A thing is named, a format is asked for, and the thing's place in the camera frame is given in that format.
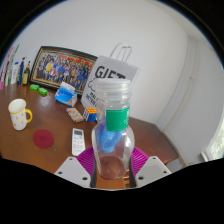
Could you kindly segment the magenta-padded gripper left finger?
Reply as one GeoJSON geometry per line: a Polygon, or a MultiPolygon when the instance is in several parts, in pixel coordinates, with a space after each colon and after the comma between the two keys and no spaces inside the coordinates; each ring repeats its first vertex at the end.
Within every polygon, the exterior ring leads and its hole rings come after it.
{"type": "Polygon", "coordinates": [[[96,162],[93,147],[77,157],[68,157],[55,174],[84,188],[94,188],[97,182],[96,162]]]}

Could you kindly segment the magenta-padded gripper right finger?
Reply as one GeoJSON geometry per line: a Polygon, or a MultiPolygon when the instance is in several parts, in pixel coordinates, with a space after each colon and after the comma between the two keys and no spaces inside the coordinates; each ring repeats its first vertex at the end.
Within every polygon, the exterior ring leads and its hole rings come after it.
{"type": "Polygon", "coordinates": [[[157,156],[148,156],[134,148],[129,162],[131,187],[143,187],[170,174],[170,170],[157,156]]]}

